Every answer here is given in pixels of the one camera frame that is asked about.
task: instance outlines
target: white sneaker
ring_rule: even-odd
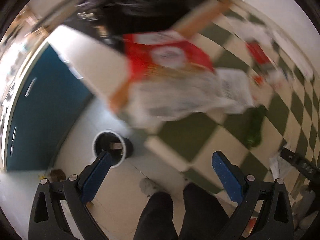
[[[141,192],[148,197],[151,197],[154,193],[157,192],[165,192],[168,193],[164,188],[160,185],[156,184],[154,181],[148,178],[144,178],[139,183]]]

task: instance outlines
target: paper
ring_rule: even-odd
[[[233,32],[243,41],[257,41],[266,47],[272,47],[272,34],[269,29],[260,24],[241,21],[234,17],[227,17]]]
[[[248,78],[242,70],[217,69],[185,78],[136,82],[130,91],[134,126],[143,128],[161,121],[181,119],[193,112],[224,108],[242,114],[253,106]]]
[[[273,180],[284,179],[293,168],[290,163],[281,158],[280,152],[273,158],[269,158],[269,162]]]

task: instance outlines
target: green and white tile floor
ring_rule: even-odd
[[[225,15],[264,24],[235,5]],[[208,25],[193,42],[210,56],[214,67],[241,69],[252,76],[257,65],[249,55],[245,43],[231,32],[226,16]],[[146,138],[146,147],[183,172],[186,177],[224,199],[226,192],[211,166],[211,157],[215,151],[222,151],[245,174],[252,174],[265,181],[273,181],[269,171],[269,158],[286,143],[291,150],[319,166],[320,81],[307,82],[276,43],[267,54],[281,68],[291,70],[295,82],[293,88],[284,84],[273,90],[267,84],[258,87],[250,80],[253,97],[268,109],[262,126],[262,143],[258,147],[247,149],[244,146],[252,109],[242,115],[226,115],[217,109],[206,114],[193,113],[182,120],[163,122],[140,130]],[[285,178],[292,204],[300,198],[299,188],[305,181],[295,169]]]

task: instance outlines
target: trash can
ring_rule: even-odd
[[[112,130],[104,130],[98,133],[93,140],[92,148],[96,156],[98,156],[101,151],[107,151],[111,154],[111,168],[118,167],[133,153],[131,141]]]

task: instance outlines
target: leg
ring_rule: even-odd
[[[213,240],[229,217],[219,201],[193,183],[183,190],[186,213],[180,240]]]
[[[166,192],[153,193],[141,213],[133,240],[177,240],[172,217],[170,195]]]

